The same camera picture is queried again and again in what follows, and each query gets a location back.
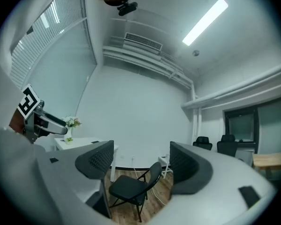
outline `cable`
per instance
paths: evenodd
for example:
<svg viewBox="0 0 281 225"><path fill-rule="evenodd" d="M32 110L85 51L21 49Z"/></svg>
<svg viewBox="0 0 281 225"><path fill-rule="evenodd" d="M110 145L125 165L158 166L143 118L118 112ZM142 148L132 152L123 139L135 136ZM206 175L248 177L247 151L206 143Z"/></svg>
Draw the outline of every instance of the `cable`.
<svg viewBox="0 0 281 225"><path fill-rule="evenodd" d="M135 171L136 178L138 179L136 169L135 169L134 166L133 166L133 159L132 159L132 167L133 167L133 169L134 169L134 171ZM158 198L158 197L156 196L155 191L154 191L154 188L152 188L152 191L153 191L155 197L165 206L166 204L164 204L164 203L160 200L160 198Z"/></svg>

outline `black chair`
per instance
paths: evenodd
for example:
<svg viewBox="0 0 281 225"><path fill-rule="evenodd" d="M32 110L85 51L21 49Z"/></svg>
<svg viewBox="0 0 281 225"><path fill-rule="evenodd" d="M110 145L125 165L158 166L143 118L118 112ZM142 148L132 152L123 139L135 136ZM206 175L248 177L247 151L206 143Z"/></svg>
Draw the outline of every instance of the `black chair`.
<svg viewBox="0 0 281 225"><path fill-rule="evenodd" d="M147 183L145 181L145 174L149 171L151 172L151 178ZM122 205L124 203L136 205L139 221L142 222L140 213L142 211L142 207L144 206L144 200L148 199L147 191L158 182L161 172L161 163L156 162L138 179L134 179L125 175L120 176L109 188L109 193L117 198L110 208ZM123 200L123 202L116 204L119 199Z"/></svg>
<svg viewBox="0 0 281 225"><path fill-rule="evenodd" d="M217 152L235 157L237 146L238 142L235 142L234 135L223 135L221 141L217 142Z"/></svg>
<svg viewBox="0 0 281 225"><path fill-rule="evenodd" d="M207 150L211 150L212 148L212 143L209 143L209 138L208 137L197 137L197 140L193 142L193 146L204 148Z"/></svg>

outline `wooden floor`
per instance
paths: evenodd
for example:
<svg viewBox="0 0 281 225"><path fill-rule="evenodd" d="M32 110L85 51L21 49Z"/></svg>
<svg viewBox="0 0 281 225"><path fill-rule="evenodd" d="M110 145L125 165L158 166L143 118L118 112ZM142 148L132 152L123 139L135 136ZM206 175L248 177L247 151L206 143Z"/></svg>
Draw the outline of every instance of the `wooden floor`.
<svg viewBox="0 0 281 225"><path fill-rule="evenodd" d="M115 202L115 198L111 196L108 192L108 189L111 185L110 182L110 172L105 176L105 188L109 206ZM144 172L137 171L138 177L140 177ZM121 175L126 175L132 178L136 178L135 171L123 171L115 170L115 179ZM150 179L150 173L146 174L146 180ZM153 187L156 196L164 203L167 204L169 201L170 189L173 184L173 174L171 172L167 173L166 178L161 177L157 184ZM155 197L152 189L148 191L148 200L145 200L144 207L141 212L142 223L139 222L136 206L130 203L124 203L118 207L110 208L112 215L112 220L121 225L136 225L144 224L151 220L162 208L164 205Z"/></svg>

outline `white desk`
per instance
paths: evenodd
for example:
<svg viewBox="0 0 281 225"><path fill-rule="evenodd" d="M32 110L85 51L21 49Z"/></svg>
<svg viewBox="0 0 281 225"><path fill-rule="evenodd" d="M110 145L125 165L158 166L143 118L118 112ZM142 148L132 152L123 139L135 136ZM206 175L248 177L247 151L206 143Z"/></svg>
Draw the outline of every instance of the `white desk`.
<svg viewBox="0 0 281 225"><path fill-rule="evenodd" d="M104 140L96 138L96 137L83 137L83 138L73 138L73 141L71 144L66 144L62 140L63 140L63 138L55 138L55 141L56 141L55 150L57 150L57 148L59 150L78 148L78 147L82 147L82 146L86 146L86 145L91 145L92 142L94 142L94 141L99 141L99 142L104 141ZM110 176L111 182L114 182L114 174L115 174L115 167L116 167L116 164L115 164L116 153L117 153L118 148L119 148L119 146L114 144L113 163L112 163L112 167L111 167L111 176Z"/></svg>

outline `wooden table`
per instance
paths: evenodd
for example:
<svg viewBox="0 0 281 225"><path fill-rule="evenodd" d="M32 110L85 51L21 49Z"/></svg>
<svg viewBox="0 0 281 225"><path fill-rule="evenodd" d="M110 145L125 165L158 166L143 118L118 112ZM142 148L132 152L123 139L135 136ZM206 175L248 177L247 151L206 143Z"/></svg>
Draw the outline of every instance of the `wooden table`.
<svg viewBox="0 0 281 225"><path fill-rule="evenodd" d="M272 178L272 170L281 170L281 153L253 154L253 163L258 170L266 171L266 178Z"/></svg>
<svg viewBox="0 0 281 225"><path fill-rule="evenodd" d="M82 138L73 138L73 141L70 144L66 144L63 138L55 138L55 141L56 141L55 150L65 150L65 149L78 148L86 145L91 145L95 141L104 142L105 140L96 137L82 137ZM111 176L110 176L111 182L114 182L116 154L118 148L119 146L114 144L114 154L113 154L113 162L112 162Z"/></svg>

